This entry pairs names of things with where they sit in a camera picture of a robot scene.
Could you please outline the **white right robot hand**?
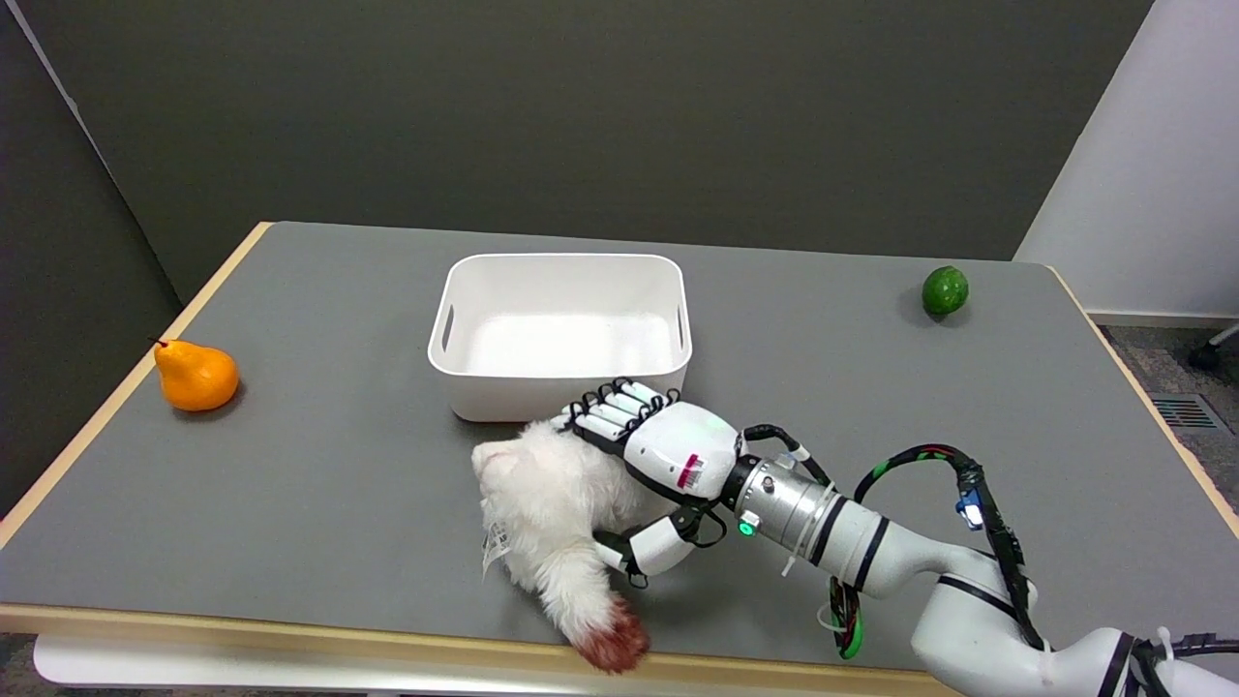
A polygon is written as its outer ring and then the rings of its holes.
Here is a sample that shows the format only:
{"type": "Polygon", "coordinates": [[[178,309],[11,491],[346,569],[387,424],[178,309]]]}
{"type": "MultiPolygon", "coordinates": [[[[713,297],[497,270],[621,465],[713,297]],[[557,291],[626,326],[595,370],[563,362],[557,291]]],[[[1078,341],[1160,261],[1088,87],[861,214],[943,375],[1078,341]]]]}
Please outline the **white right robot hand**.
{"type": "Polygon", "coordinates": [[[695,550],[707,550],[701,525],[726,525],[715,508],[738,462],[740,432],[707,409],[681,401],[676,387],[658,392],[618,378],[569,404],[553,425],[617,456],[624,472],[675,508],[620,534],[593,534],[593,547],[612,569],[644,588],[695,550]]]}

